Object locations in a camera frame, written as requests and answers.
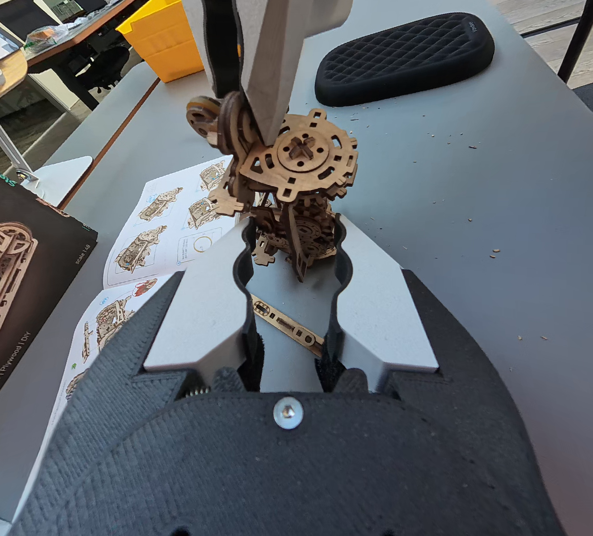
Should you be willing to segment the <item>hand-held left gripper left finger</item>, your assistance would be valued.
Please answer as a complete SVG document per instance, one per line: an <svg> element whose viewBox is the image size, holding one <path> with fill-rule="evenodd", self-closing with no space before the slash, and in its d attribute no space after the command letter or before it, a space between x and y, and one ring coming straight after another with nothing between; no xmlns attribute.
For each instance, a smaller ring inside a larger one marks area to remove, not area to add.
<svg viewBox="0 0 593 536"><path fill-rule="evenodd" d="M144 369L193 369L213 386L215 372L232 367L247 391L260 391L264 347L246 287L255 243L255 221L246 218L188 265Z"/></svg>

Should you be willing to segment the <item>wooden gear puzzle model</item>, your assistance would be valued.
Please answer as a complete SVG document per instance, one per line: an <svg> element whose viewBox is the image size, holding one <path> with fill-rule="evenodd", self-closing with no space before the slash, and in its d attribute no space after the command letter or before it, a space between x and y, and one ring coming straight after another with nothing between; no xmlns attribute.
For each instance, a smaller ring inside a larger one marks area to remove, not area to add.
<svg viewBox="0 0 593 536"><path fill-rule="evenodd" d="M256 222L254 263L268 266L281 251L287 255L300 282L315 261L336 254L335 214L330 200L321 194L308 194L292 203L253 206Z"/></svg>

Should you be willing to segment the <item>wooden gear disc assembly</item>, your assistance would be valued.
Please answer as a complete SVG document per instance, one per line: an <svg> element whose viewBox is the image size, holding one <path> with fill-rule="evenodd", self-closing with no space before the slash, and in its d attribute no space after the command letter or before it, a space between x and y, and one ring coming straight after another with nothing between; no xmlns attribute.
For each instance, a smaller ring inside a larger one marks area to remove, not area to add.
<svg viewBox="0 0 593 536"><path fill-rule="evenodd" d="M209 199L216 212L247 212L254 194L271 192L280 206L306 195L330 200L345 196L358 168L358 141L316 108L308 115L285 114L278 136L265 145L255 118L239 92L223 100L192 98L186 109L190 126L232 160Z"/></svg>

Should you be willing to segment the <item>brown wooden desk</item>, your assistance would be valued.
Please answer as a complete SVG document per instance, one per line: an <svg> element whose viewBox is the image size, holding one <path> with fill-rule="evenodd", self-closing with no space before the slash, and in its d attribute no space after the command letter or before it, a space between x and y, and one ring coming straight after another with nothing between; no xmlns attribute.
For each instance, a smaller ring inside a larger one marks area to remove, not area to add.
<svg viewBox="0 0 593 536"><path fill-rule="evenodd" d="M76 72L70 67L79 57L94 58L111 43L124 41L115 30L123 21L148 0L121 0L99 11L98 16L87 24L74 28L65 39L40 54L27 57L29 74L52 70L64 85L90 110L99 102L76 81Z"/></svg>

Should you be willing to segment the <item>grey desk with brown edge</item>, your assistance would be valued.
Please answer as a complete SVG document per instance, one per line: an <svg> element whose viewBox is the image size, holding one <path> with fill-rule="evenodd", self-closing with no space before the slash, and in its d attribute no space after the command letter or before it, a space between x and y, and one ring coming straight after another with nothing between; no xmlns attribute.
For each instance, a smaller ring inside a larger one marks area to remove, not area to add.
<svg viewBox="0 0 593 536"><path fill-rule="evenodd" d="M142 62L134 66L100 102L44 165L91 156L93 164L58 208L64 209L95 169L115 140L158 84L158 76Z"/></svg>

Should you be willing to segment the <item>yellow plastic bin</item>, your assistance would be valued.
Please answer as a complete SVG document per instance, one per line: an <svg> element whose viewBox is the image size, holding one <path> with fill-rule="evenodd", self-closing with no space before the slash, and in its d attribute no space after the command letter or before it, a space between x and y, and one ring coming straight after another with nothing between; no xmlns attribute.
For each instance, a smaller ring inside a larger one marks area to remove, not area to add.
<svg viewBox="0 0 593 536"><path fill-rule="evenodd" d="M116 30L162 82L204 70L182 0L149 0Z"/></svg>

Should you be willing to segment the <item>flat wooden strip with holes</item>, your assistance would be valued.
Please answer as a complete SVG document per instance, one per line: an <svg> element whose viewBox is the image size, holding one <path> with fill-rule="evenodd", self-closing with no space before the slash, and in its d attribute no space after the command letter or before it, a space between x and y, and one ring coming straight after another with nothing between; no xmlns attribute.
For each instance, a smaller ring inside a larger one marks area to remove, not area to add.
<svg viewBox="0 0 593 536"><path fill-rule="evenodd" d="M277 308L251 294L254 313L292 340L321 358L324 339L317 333L299 324Z"/></svg>

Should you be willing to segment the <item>instruction booklet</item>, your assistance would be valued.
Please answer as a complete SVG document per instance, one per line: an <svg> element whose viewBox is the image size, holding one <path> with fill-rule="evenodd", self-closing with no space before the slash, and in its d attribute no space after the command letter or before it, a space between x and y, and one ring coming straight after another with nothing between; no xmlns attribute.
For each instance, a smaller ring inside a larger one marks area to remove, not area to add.
<svg viewBox="0 0 593 536"><path fill-rule="evenodd" d="M121 326L173 273L184 271L233 228L232 217L218 214L209 199L230 162L230 156L223 156L145 184L108 255L103 290L74 331L58 409Z"/></svg>

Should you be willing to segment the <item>black quilted wrist rest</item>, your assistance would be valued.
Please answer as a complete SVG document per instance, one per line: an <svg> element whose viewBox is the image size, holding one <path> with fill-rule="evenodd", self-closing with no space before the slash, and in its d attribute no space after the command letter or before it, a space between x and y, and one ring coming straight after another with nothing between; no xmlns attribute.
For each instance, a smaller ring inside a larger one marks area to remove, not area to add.
<svg viewBox="0 0 593 536"><path fill-rule="evenodd" d="M433 15L332 49L317 69L315 96L344 107L445 87L484 71L494 51L477 16Z"/></svg>

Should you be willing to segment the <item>black office chair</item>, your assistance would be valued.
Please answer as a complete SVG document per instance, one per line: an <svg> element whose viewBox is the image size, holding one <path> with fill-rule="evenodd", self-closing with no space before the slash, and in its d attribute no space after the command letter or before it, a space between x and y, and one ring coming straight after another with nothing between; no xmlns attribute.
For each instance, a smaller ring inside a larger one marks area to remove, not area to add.
<svg viewBox="0 0 593 536"><path fill-rule="evenodd" d="M87 90L110 89L122 79L121 72L129 58L130 51L124 46L106 49L93 60L84 73L78 76L78 80Z"/></svg>

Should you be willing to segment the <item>clear plastic bag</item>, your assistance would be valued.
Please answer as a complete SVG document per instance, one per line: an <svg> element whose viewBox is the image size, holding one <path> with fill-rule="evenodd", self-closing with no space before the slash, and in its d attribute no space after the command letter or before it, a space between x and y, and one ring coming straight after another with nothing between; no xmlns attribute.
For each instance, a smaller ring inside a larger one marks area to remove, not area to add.
<svg viewBox="0 0 593 536"><path fill-rule="evenodd" d="M43 26L26 36L24 51L29 55L36 55L47 51L61 43L69 35L68 24Z"/></svg>

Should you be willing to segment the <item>light wooden table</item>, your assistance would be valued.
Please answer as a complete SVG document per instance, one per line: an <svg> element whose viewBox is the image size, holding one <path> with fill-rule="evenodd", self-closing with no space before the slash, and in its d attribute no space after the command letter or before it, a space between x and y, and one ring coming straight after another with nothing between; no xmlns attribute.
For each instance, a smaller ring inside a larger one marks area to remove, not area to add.
<svg viewBox="0 0 593 536"><path fill-rule="evenodd" d="M26 74L23 43L1 29L1 97L22 83Z"/></svg>

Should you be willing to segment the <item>white rounded board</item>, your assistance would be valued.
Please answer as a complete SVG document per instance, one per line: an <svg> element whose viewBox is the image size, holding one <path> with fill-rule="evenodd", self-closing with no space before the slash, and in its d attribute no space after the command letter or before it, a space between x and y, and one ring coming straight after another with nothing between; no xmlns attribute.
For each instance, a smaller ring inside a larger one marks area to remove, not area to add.
<svg viewBox="0 0 593 536"><path fill-rule="evenodd" d="M93 164L91 156L44 165L34 172L32 191L48 204L59 207Z"/></svg>

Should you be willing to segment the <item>black stand pole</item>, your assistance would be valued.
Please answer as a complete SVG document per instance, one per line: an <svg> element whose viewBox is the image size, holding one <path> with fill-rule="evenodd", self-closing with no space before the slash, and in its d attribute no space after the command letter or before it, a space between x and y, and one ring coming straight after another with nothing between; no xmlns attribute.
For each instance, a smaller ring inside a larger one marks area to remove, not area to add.
<svg viewBox="0 0 593 536"><path fill-rule="evenodd" d="M583 47L592 30L592 0L586 0L581 18L579 19L572 39L568 45L565 56L558 71L558 77L568 83L574 67L581 56Z"/></svg>

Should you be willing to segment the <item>silver metal bracket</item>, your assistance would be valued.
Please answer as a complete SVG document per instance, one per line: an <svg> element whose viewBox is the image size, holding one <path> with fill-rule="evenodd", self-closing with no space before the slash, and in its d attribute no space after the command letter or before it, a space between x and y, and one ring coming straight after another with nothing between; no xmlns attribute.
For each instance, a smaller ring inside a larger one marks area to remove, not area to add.
<svg viewBox="0 0 593 536"><path fill-rule="evenodd" d="M39 178L33 173L32 168L20 153L18 147L11 140L7 132L1 126L1 149L9 158L12 167L16 170L21 181L38 182Z"/></svg>

